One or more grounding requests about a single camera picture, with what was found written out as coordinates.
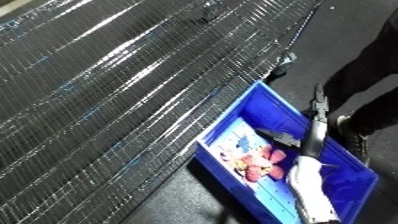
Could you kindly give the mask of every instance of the black floor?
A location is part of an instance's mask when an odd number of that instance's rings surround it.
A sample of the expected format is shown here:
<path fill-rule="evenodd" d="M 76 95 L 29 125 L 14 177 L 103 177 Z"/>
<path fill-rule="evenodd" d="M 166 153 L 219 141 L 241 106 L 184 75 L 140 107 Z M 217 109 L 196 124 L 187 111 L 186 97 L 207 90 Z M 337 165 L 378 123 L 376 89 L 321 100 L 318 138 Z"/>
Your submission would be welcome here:
<path fill-rule="evenodd" d="M 328 0 L 294 48 L 299 59 L 289 75 L 273 88 L 301 110 L 307 107 L 315 83 L 327 78 L 377 35 L 383 22 L 398 7 L 396 0 Z M 392 89 L 398 77 L 391 76 L 366 93 L 352 98 L 339 114 Z M 370 139 L 371 168 L 380 181 L 359 214 L 358 224 L 398 223 L 398 127 L 376 133 Z M 195 163 L 179 171 L 138 211 L 129 224 L 161 223 L 253 223 L 243 208 Z"/>

